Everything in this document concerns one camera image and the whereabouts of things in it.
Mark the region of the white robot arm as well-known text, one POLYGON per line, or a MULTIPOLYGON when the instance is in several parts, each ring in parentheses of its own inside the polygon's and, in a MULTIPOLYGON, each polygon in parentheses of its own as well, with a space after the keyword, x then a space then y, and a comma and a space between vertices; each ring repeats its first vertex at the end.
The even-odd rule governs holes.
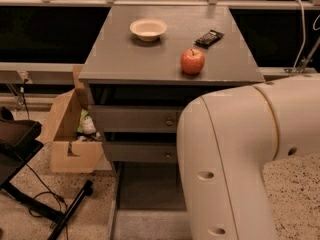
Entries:
POLYGON ((263 166, 320 150, 320 75, 202 95, 181 113, 177 157, 193 240, 278 240, 263 166))

